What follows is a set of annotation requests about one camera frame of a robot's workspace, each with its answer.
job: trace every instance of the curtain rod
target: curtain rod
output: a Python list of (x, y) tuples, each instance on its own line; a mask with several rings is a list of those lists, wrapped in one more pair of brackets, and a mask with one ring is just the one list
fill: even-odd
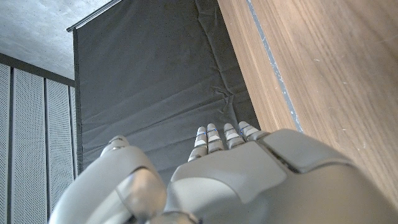
[(86, 24), (87, 22), (91, 21), (92, 19), (94, 19), (95, 17), (99, 16), (101, 13), (103, 13), (104, 11), (107, 11), (110, 7), (114, 6), (115, 4), (117, 4), (119, 1), (122, 0), (112, 0), (108, 3), (106, 3), (104, 6), (102, 6), (101, 8), (95, 10), (94, 12), (92, 12), (90, 15), (84, 17), (82, 20), (80, 20), (79, 22), (75, 23), (74, 25), (72, 25), (71, 27), (67, 28), (68, 32), (71, 32), (73, 29), (77, 29), (79, 27), (81, 27), (82, 25)]

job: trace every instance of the perforated wall panel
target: perforated wall panel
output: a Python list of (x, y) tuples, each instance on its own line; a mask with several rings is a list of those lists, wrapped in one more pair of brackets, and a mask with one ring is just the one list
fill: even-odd
[(0, 224), (7, 221), (10, 67), (0, 64)]
[(11, 223), (47, 222), (44, 80), (14, 70)]
[(73, 159), (75, 160), (75, 178), (77, 176), (77, 140), (76, 140), (76, 96), (75, 88), (69, 87), (70, 89), (70, 111), (72, 112), (72, 139), (73, 139)]
[(47, 80), (50, 208), (74, 180), (68, 86)]

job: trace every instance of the white robotic hand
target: white robotic hand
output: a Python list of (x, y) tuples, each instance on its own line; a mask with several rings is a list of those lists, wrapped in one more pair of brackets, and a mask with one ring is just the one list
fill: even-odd
[(329, 146), (282, 129), (200, 127), (167, 191), (146, 155), (116, 136), (64, 192), (49, 223), (394, 223), (396, 209)]

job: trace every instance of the concrete ceiling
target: concrete ceiling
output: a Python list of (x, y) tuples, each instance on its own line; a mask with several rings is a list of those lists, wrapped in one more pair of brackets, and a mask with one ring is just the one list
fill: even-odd
[(75, 79), (74, 23), (109, 0), (0, 0), (0, 53)]

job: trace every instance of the wooden wall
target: wooden wall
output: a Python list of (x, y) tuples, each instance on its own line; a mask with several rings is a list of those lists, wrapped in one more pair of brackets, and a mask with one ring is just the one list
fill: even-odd
[(398, 1), (218, 2), (261, 128), (334, 147), (398, 207)]

